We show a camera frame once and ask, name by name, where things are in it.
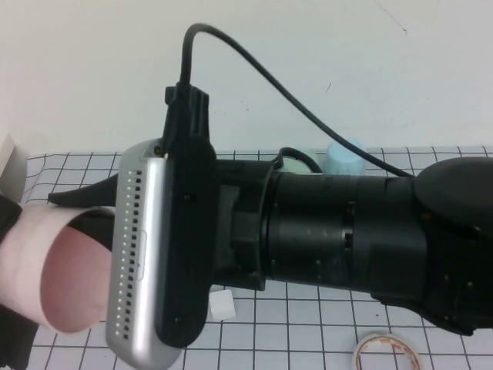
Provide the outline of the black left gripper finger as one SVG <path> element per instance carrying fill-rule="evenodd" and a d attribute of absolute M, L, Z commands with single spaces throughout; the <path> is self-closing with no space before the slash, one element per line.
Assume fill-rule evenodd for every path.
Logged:
<path fill-rule="evenodd" d="M 118 175 L 77 190 L 50 193 L 48 202 L 60 207 L 114 207 Z"/>
<path fill-rule="evenodd" d="M 70 222 L 70 227 L 112 251 L 115 218 L 109 213 L 84 213 Z"/>

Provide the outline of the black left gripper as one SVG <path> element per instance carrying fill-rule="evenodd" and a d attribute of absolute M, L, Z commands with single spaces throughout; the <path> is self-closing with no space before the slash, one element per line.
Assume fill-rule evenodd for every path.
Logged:
<path fill-rule="evenodd" d="M 273 161 L 220 160 L 213 283 L 262 291 L 267 194 Z"/>

